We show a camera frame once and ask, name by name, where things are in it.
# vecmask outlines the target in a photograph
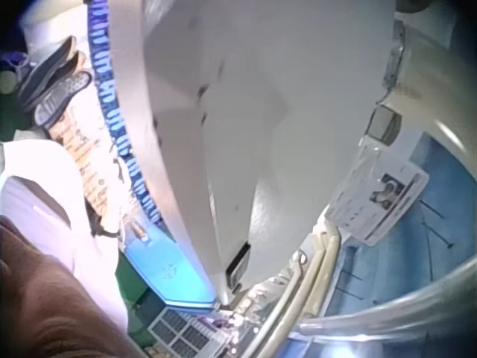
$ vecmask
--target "handrail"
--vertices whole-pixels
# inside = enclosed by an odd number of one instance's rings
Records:
[[[400,340],[413,331],[436,327],[438,322],[472,318],[469,313],[476,309],[476,287],[474,256],[416,292],[358,313],[308,319],[297,325],[297,331],[318,340]]]
[[[341,247],[341,235],[337,227],[334,226],[331,221],[324,218],[321,227],[326,232],[327,238],[325,239],[328,239],[328,242],[327,245],[325,244],[326,253],[323,265],[320,268],[315,284],[309,293],[305,308],[303,308],[303,314],[306,317],[316,317],[320,312],[320,308],[323,305],[326,293],[328,292],[329,282],[333,276],[336,260],[338,259],[338,253]]]
[[[277,321],[280,319],[283,310],[286,310],[288,302],[290,301],[292,295],[296,292],[296,289],[303,276],[301,259],[302,254],[296,254],[294,255],[294,258],[292,258],[291,270],[293,271],[293,275],[291,276],[290,283],[287,285],[282,297],[274,307],[272,313],[268,316],[260,331],[256,334],[256,336],[253,338],[253,341],[241,355],[242,358],[252,358],[255,356],[256,351],[259,350],[264,340],[269,336],[270,331],[273,330],[277,324]]]
[[[247,350],[241,355],[243,358],[273,357],[290,333],[292,327],[296,324],[305,303],[307,301],[310,303],[310,309],[307,311],[308,314],[319,311],[326,294],[326,292],[321,292],[320,290],[324,289],[326,291],[328,288],[341,246],[341,235],[338,229],[327,220],[318,220],[317,227],[318,231],[314,230],[315,233],[312,234],[315,236],[317,250],[300,287],[296,289],[302,277],[302,272],[298,277],[295,259],[294,275],[287,286],[285,294],[280,298],[274,311],[267,318],[267,321]],[[289,292],[296,292],[296,294],[291,296],[288,294]]]

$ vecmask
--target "white fabric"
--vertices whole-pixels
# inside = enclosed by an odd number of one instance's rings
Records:
[[[26,139],[3,143],[5,168],[0,174],[0,214],[41,252],[56,257],[83,284],[96,304],[124,331],[127,310],[110,262],[91,236],[83,183],[68,152],[55,142]],[[40,185],[63,207],[71,229],[17,176]]]

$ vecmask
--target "blue surface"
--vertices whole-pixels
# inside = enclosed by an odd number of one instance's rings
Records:
[[[180,247],[158,227],[148,228],[149,240],[133,240],[125,255],[167,305],[208,308],[215,302],[215,293],[208,289],[187,260]]]
[[[439,143],[423,136],[411,160],[429,173],[421,198],[443,219],[416,201],[373,247],[347,242],[356,254],[340,274],[326,315],[355,313],[423,288],[450,273],[476,253],[477,185],[466,169]],[[451,248],[422,223],[432,227]]]

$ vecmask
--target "tag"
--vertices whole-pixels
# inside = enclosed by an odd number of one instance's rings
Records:
[[[418,166],[364,136],[351,172],[332,196],[325,217],[373,246],[396,224],[429,182]]]

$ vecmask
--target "blue light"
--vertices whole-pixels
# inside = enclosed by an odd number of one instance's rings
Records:
[[[147,242],[135,239],[125,254],[150,288],[167,305],[212,308],[215,293],[202,281],[179,245],[152,225],[148,235]]]

